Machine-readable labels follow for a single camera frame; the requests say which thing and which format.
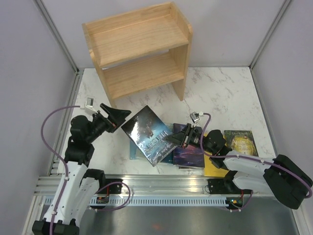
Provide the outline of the Robinson Crusoe purple book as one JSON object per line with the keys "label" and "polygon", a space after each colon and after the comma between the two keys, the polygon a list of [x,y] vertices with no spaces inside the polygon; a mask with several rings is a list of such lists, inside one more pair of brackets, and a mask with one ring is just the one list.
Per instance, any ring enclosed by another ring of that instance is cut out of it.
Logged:
{"label": "Robinson Crusoe purple book", "polygon": [[191,145],[186,148],[177,146],[173,151],[173,164],[179,167],[204,168],[204,154],[200,148]]}

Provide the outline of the Wuthering Heights dark blue book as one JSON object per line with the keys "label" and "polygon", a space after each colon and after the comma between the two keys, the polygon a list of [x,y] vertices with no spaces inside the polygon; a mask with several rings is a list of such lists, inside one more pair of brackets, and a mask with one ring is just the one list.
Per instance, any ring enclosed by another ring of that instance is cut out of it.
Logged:
{"label": "Wuthering Heights dark blue book", "polygon": [[152,166],[167,157],[176,145],[166,141],[172,130],[146,105],[122,125],[122,130]]}

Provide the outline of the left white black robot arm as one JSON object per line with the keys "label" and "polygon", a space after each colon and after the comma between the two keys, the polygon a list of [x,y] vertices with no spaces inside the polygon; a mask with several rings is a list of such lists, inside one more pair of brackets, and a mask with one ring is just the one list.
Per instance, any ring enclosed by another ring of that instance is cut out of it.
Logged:
{"label": "left white black robot arm", "polygon": [[92,143],[104,132],[114,133],[131,114],[129,110],[120,110],[100,104],[108,116],[100,111],[92,112],[92,120],[85,115],[74,117],[70,122],[70,137],[65,157],[57,154],[64,165],[64,172],[53,201],[42,220],[36,220],[32,226],[35,235],[77,235],[80,222],[97,193],[103,193],[107,181],[103,170],[90,169],[89,163],[94,153]]}

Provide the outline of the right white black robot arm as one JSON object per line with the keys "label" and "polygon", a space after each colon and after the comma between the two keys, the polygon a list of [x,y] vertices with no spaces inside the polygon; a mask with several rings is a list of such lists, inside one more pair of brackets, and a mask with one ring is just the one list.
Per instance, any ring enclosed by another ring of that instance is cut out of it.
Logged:
{"label": "right white black robot arm", "polygon": [[179,147],[197,147],[208,154],[214,167],[228,171],[223,186],[230,193],[238,189],[268,193],[294,210],[313,195],[312,179],[289,157],[278,155],[273,159],[263,159],[241,154],[226,146],[220,130],[204,135],[187,124],[180,132],[165,139]]}

